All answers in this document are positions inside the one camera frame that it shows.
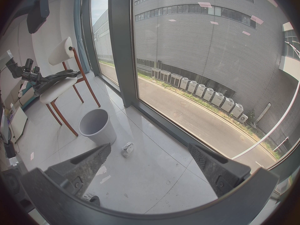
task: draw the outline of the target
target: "trash can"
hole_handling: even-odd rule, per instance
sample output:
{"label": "trash can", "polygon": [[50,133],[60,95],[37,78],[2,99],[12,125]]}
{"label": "trash can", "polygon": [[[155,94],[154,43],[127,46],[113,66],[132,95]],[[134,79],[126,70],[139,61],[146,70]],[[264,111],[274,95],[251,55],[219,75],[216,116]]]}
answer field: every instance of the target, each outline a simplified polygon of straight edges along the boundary
{"label": "trash can", "polygon": [[101,108],[89,111],[81,118],[79,132],[97,145],[113,144],[117,138],[108,112]]}

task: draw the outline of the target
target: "white chair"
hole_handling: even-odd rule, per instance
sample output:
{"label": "white chair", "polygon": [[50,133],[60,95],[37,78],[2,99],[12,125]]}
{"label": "white chair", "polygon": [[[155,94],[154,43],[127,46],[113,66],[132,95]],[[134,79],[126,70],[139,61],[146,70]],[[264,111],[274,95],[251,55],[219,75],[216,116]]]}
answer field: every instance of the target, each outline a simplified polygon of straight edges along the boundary
{"label": "white chair", "polygon": [[51,88],[49,88],[47,91],[45,91],[40,96],[40,101],[41,101],[41,103],[46,104],[46,106],[48,107],[48,109],[51,112],[51,114],[53,115],[53,117],[58,121],[58,123],[60,125],[62,125],[60,120],[57,118],[55,113],[52,111],[52,109],[49,105],[49,103],[50,103],[52,105],[53,109],[58,114],[58,116],[66,124],[66,126],[74,133],[75,136],[78,136],[78,133],[70,126],[70,124],[66,121],[66,119],[63,117],[63,115],[58,110],[57,106],[55,105],[56,99],[61,94],[63,94],[65,91],[67,91],[70,87],[73,86],[73,88],[74,88],[75,92],[77,93],[78,97],[80,98],[81,102],[84,103],[83,99],[81,98],[79,92],[77,91],[77,89],[75,87],[75,84],[85,81],[86,85],[88,86],[89,91],[91,92],[93,98],[95,99],[95,101],[99,107],[100,107],[100,103],[98,102],[90,84],[88,83],[88,80],[84,74],[82,67],[81,67],[77,52],[76,52],[75,48],[72,46],[72,41],[71,41],[70,37],[67,37],[65,40],[63,40],[61,43],[59,43],[57,45],[57,47],[53,50],[53,52],[49,56],[48,61],[53,66],[57,65],[59,63],[62,63],[62,65],[64,66],[64,69],[67,70],[65,61],[70,58],[73,58],[73,57],[75,57],[78,68],[82,74],[82,78],[77,79],[77,77],[75,77],[75,78],[67,77],[67,78],[57,82],[56,84],[54,84]]}

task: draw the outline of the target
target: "cloud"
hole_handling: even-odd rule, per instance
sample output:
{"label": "cloud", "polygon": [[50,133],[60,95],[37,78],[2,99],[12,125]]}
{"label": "cloud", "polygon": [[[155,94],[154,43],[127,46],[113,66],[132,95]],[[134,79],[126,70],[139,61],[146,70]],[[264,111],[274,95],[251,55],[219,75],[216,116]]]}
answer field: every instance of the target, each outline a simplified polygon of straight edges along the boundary
{"label": "cloud", "polygon": [[107,10],[108,0],[91,0],[92,24]]}

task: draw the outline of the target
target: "small air conditioner unit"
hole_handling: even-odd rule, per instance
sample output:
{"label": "small air conditioner unit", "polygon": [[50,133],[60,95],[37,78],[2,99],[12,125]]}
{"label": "small air conditioner unit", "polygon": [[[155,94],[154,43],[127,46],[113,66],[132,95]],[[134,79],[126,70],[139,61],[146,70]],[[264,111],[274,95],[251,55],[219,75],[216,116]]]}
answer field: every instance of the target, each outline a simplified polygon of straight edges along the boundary
{"label": "small air conditioner unit", "polygon": [[220,92],[216,92],[214,98],[212,99],[212,104],[219,107],[221,105],[221,103],[223,102],[223,100],[224,100],[223,94]]}
{"label": "small air conditioner unit", "polygon": [[221,109],[223,109],[226,112],[229,112],[233,108],[233,106],[234,106],[234,101],[231,98],[226,98]]}
{"label": "small air conditioner unit", "polygon": [[247,121],[248,117],[245,114],[242,114],[242,116],[238,119],[241,123],[245,123]]}
{"label": "small air conditioner unit", "polygon": [[235,117],[235,118],[238,118],[239,115],[242,114],[244,108],[241,104],[239,103],[236,103],[234,108],[232,109],[231,111],[231,114]]}
{"label": "small air conditioner unit", "polygon": [[205,87],[204,84],[199,84],[199,86],[197,87],[195,95],[198,96],[198,97],[202,97],[202,94],[203,94],[205,88],[206,87]]}
{"label": "small air conditioner unit", "polygon": [[193,94],[195,89],[196,89],[196,86],[197,86],[197,82],[196,81],[191,81],[189,86],[188,86],[187,91],[190,92],[191,94]]}
{"label": "small air conditioner unit", "polygon": [[188,88],[189,83],[190,83],[190,80],[187,77],[184,77],[180,82],[179,88],[186,90]]}
{"label": "small air conditioner unit", "polygon": [[160,69],[159,68],[152,68],[152,77],[160,79]]}
{"label": "small air conditioner unit", "polygon": [[160,80],[164,81],[165,83],[171,82],[171,73],[166,70],[160,71]]}
{"label": "small air conditioner unit", "polygon": [[172,73],[171,74],[171,84],[174,85],[175,87],[179,88],[180,81],[182,79],[182,76]]}
{"label": "small air conditioner unit", "polygon": [[212,95],[214,94],[214,90],[212,88],[208,88],[204,94],[203,99],[209,102],[209,100],[212,98]]}

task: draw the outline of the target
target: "grass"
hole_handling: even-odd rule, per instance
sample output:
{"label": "grass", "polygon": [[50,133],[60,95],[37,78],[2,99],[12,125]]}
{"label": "grass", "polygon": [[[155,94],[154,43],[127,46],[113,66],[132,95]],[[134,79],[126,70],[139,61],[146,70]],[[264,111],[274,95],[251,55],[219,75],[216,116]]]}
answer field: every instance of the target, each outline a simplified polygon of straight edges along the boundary
{"label": "grass", "polygon": [[110,62],[104,62],[104,61],[101,61],[99,60],[100,63],[104,63],[106,65],[109,65],[109,66],[112,66],[112,67],[115,67],[115,65],[113,63],[110,63]]}
{"label": "grass", "polygon": [[[202,100],[198,97],[195,97],[195,96],[193,96],[192,94],[190,94],[188,92],[185,92],[181,89],[178,89],[178,88],[172,86],[171,84],[165,83],[161,80],[156,79],[155,77],[150,77],[150,76],[147,76],[147,75],[142,74],[140,72],[138,72],[138,76],[143,77],[143,78],[145,78],[147,80],[150,80],[152,82],[155,82],[155,83],[163,86],[164,88],[168,88],[168,89],[170,89],[170,90],[172,90],[172,91],[174,91],[174,92],[176,92],[176,93],[178,93],[182,96],[185,96],[186,98],[189,98],[189,99],[193,100],[194,102],[208,108],[209,110],[212,110],[213,112],[215,112],[219,116],[221,116],[221,117],[225,118],[226,120],[230,121],[235,126],[240,128],[242,131],[247,133],[255,141],[259,141],[261,138],[264,137],[264,134],[261,131],[255,129],[255,128],[249,126],[249,125],[245,125],[245,124],[240,123],[239,121],[234,119],[232,115],[228,115],[228,114],[224,113],[223,111],[219,110],[218,108],[211,105],[210,103],[205,102],[204,100]],[[261,143],[261,145],[264,148],[266,148],[277,160],[280,159],[280,155],[278,154],[278,152],[273,152],[273,149],[271,148],[271,146],[268,142],[264,141],[264,142]]]}

